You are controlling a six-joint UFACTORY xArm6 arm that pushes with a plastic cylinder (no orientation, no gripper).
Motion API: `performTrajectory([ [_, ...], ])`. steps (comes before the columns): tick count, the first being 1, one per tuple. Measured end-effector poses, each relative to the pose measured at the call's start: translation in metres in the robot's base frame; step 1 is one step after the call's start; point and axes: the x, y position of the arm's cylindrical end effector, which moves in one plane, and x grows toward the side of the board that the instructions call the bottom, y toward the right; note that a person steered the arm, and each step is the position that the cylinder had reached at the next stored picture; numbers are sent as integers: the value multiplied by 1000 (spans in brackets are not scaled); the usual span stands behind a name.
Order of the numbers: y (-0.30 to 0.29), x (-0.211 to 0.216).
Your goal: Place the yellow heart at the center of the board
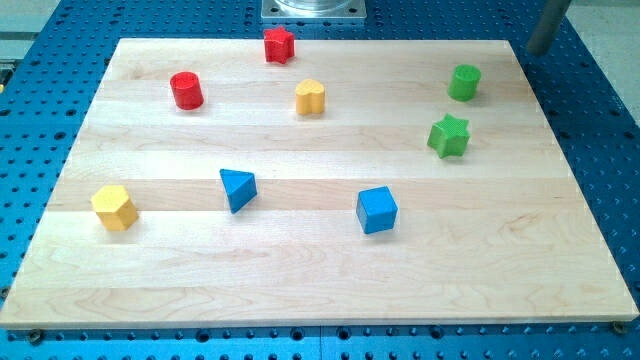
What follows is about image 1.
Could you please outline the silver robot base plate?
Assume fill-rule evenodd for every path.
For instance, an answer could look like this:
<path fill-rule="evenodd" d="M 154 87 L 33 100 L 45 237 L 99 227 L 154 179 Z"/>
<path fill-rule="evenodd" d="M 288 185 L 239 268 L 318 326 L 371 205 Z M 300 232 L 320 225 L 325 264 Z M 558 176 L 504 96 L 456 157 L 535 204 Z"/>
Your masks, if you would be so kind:
<path fill-rule="evenodd" d="M 263 19 L 365 19 L 365 0 L 263 0 Z"/>

